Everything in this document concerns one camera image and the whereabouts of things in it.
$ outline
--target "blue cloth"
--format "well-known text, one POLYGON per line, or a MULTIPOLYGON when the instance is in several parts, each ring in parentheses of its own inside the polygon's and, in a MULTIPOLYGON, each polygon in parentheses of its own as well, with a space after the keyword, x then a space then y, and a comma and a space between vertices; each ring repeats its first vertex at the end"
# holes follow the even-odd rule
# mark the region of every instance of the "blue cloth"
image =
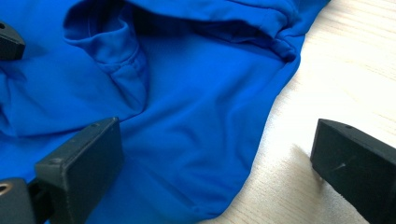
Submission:
POLYGON ((119 117, 126 162, 87 223, 191 223, 242 188, 327 0, 3 0, 26 42, 0 62, 0 178, 119 117))

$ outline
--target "wood grain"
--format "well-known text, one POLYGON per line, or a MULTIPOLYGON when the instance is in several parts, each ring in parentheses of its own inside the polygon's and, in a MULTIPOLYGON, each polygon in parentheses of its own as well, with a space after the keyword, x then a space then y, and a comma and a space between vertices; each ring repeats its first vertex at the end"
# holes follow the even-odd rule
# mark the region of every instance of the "wood grain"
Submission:
POLYGON ((203 223, 367 223, 309 161, 319 118, 396 147, 396 1, 333 0, 277 97, 252 172, 226 212, 203 223))

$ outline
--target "crumpled fabric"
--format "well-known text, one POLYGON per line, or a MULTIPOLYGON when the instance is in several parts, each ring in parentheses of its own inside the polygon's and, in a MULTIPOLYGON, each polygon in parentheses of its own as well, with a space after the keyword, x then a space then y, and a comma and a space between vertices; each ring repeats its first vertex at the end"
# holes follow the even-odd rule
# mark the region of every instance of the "crumpled fabric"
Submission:
POLYGON ((87 223, 193 223, 246 181, 272 103, 327 0, 3 0, 0 178, 119 117, 125 164, 87 223))

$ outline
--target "table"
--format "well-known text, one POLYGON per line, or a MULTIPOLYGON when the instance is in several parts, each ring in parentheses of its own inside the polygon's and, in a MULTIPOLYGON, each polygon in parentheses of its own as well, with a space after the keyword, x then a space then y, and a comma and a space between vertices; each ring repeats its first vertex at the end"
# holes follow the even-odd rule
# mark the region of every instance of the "table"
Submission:
POLYGON ((396 147, 396 1, 333 0, 277 97, 251 175, 211 223, 367 223, 311 168, 319 118, 396 147))

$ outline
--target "blue garment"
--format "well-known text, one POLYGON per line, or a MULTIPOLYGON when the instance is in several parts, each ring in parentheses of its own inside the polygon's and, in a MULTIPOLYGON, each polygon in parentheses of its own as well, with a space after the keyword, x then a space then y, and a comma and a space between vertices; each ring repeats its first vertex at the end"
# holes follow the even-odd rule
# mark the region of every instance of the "blue garment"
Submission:
POLYGON ((0 178, 119 117, 125 165, 87 223, 191 223, 242 188, 327 0, 3 0, 26 42, 0 62, 0 178))

